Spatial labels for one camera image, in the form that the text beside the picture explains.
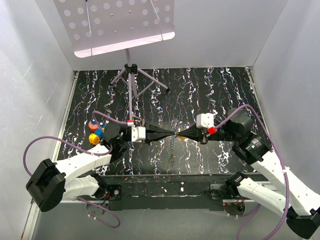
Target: gray floor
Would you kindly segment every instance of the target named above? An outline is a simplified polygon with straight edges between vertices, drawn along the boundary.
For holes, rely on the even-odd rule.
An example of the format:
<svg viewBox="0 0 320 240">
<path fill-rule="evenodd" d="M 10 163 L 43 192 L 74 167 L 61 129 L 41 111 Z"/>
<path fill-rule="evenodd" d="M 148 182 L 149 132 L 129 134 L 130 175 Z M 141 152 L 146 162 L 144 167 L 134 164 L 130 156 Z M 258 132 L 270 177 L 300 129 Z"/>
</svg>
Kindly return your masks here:
<svg viewBox="0 0 320 240">
<path fill-rule="evenodd" d="M 249 211 L 256 203 L 249 203 Z M 123 210 L 117 212 L 121 226 L 112 229 L 87 216 L 85 203 L 60 203 L 49 212 L 40 213 L 33 240 L 235 240 L 244 219 L 212 214 L 205 209 Z M 102 217 L 112 224 L 116 220 Z M 261 207 L 241 233 L 243 240 L 261 240 L 279 222 L 280 217 Z M 299 240 L 286 224 L 272 240 Z"/>
</svg>

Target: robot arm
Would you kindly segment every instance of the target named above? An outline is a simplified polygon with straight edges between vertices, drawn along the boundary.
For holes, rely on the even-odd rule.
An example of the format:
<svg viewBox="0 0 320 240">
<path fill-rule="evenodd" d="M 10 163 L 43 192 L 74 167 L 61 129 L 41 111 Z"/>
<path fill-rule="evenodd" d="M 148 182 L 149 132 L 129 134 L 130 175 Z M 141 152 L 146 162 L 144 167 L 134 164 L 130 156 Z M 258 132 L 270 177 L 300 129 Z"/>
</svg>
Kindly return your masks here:
<svg viewBox="0 0 320 240">
<path fill-rule="evenodd" d="M 179 132 L 178 136 L 190 138 L 201 144 L 207 144 L 208 141 L 232 141 L 235 154 L 263 174 L 282 195 L 257 185 L 240 172 L 226 181 L 231 195 L 253 199 L 282 216 L 286 200 L 284 173 L 278 156 L 272 151 L 269 139 L 251 132 L 253 120 L 244 109 L 237 112 L 218 130 L 214 125 L 213 114 L 199 114 L 196 124 Z M 297 235 L 309 239 L 320 226 L 320 195 L 309 189 L 289 168 L 286 173 L 291 204 L 286 222 Z"/>
<path fill-rule="evenodd" d="M 81 153 L 54 163 L 50 159 L 42 161 L 28 181 L 26 189 L 42 212 L 53 209 L 61 200 L 77 196 L 87 195 L 101 199 L 113 186 L 105 184 L 96 173 L 79 176 L 118 160 L 127 150 L 125 142 L 150 144 L 174 134 L 174 131 L 144 122 L 141 126 L 135 126 L 133 122 L 128 126 L 109 123 L 102 135 L 98 136 L 99 143 L 89 150 L 92 154 Z M 107 153 L 111 147 L 112 154 L 94 155 Z"/>
</svg>

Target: white perforated panel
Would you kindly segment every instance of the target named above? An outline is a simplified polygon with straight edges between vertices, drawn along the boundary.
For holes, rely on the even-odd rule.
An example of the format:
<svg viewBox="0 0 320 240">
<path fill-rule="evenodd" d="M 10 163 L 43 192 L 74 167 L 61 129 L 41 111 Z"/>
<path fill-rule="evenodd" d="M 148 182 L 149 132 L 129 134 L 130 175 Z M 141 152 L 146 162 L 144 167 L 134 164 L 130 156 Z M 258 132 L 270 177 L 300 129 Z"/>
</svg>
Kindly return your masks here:
<svg viewBox="0 0 320 240">
<path fill-rule="evenodd" d="M 172 39 L 175 1 L 152 2 L 154 8 L 151 0 L 54 0 L 80 58 Z"/>
</svg>

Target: white enclosure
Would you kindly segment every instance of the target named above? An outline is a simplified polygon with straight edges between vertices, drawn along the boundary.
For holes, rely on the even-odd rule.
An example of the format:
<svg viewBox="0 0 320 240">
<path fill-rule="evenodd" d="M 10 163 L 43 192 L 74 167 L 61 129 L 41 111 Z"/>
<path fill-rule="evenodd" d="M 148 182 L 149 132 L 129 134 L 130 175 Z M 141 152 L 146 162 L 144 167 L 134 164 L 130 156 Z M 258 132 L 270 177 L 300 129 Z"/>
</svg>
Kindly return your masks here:
<svg viewBox="0 0 320 240">
<path fill-rule="evenodd" d="M 73 71 L 34 1 L 0 0 L 0 239 L 21 238 L 30 209 L 27 144 L 60 130 Z M 55 142 L 27 155 L 33 172 L 51 158 Z"/>
<path fill-rule="evenodd" d="M 122 51 L 76 57 L 54 0 L 0 4 L 0 234 L 11 240 L 21 238 L 30 209 L 25 147 L 58 135 L 73 71 L 122 69 L 126 60 Z M 271 136 L 292 171 L 320 193 L 319 26 L 318 0 L 175 0 L 175 37 L 131 55 L 140 68 L 253 66 Z M 31 172 L 54 146 L 44 140 L 30 149 Z"/>
</svg>

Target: tripod stand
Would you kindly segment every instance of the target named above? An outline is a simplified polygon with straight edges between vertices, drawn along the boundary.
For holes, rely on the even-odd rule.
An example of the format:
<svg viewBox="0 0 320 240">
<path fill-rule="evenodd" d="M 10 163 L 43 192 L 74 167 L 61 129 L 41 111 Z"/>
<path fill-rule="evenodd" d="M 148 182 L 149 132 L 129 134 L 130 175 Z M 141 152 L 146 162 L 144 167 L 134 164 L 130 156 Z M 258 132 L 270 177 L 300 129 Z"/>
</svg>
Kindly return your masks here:
<svg viewBox="0 0 320 240">
<path fill-rule="evenodd" d="M 129 52 L 128 48 L 125 49 L 125 54 L 126 54 L 127 64 L 124 65 L 124 68 L 121 70 L 121 72 L 119 72 L 119 74 L 111 81 L 110 85 L 114 85 L 114 83 L 122 76 L 122 74 L 124 74 L 125 72 L 128 73 L 129 119 L 132 120 L 132 100 L 133 100 L 133 96 L 135 98 L 138 98 L 147 89 L 149 89 L 151 87 L 151 85 L 154 84 L 154 83 L 159 84 L 159 86 L 161 86 L 164 89 L 166 89 L 167 93 L 170 91 L 170 88 L 167 87 L 166 85 L 164 85 L 163 83 L 159 82 L 154 77 L 150 76 L 145 71 L 143 71 L 140 68 L 138 68 L 138 66 L 136 64 L 131 64 L 130 52 Z M 143 90 L 141 90 L 139 93 L 137 92 L 137 85 L 136 85 L 136 82 L 135 82 L 135 74 L 137 74 L 138 72 L 143 74 L 143 75 L 145 75 L 148 79 L 152 80 L 152 82 L 148 86 L 146 86 Z"/>
</svg>

